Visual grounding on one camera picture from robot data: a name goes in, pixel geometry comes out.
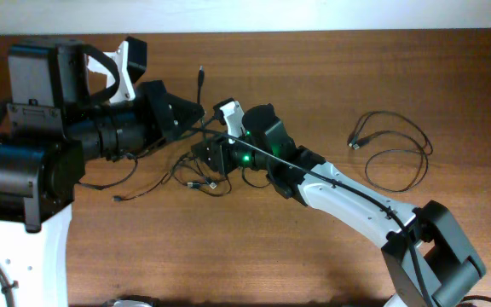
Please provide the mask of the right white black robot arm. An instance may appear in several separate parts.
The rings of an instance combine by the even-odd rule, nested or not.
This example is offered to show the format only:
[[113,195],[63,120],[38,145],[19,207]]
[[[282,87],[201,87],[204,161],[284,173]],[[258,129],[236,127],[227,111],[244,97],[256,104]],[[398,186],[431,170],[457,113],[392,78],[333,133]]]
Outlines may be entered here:
[[432,200],[417,207],[350,179],[297,146],[270,104],[219,113],[228,130],[208,130],[207,139],[193,145],[194,155],[224,176],[237,168],[266,171],[283,198],[323,211],[369,239],[395,288],[388,306],[456,306],[486,275],[446,206]]

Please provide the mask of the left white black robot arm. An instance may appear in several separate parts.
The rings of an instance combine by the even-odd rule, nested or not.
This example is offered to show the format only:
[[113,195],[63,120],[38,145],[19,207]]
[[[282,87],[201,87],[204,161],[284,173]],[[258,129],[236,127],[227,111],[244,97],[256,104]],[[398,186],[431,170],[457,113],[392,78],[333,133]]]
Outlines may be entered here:
[[74,190],[93,159],[138,162],[178,140],[200,104],[142,82],[145,42],[105,53],[65,38],[8,53],[12,95],[0,102],[0,306],[65,306]]

